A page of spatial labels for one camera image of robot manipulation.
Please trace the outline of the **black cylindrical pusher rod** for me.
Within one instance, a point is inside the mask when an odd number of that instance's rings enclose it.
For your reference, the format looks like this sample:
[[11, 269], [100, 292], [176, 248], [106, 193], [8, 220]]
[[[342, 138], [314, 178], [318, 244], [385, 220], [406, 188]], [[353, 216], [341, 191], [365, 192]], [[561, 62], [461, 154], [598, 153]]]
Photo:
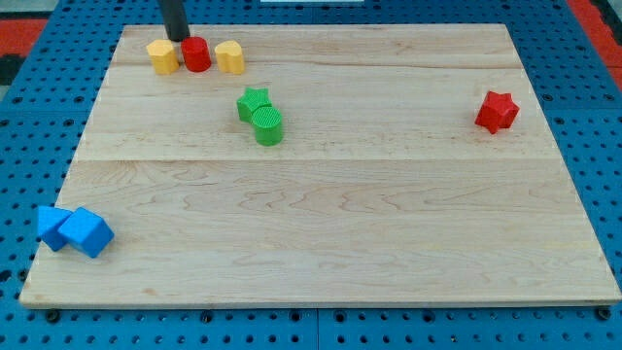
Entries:
[[169, 40], [182, 42], [190, 36], [184, 2], [182, 0], [157, 0]]

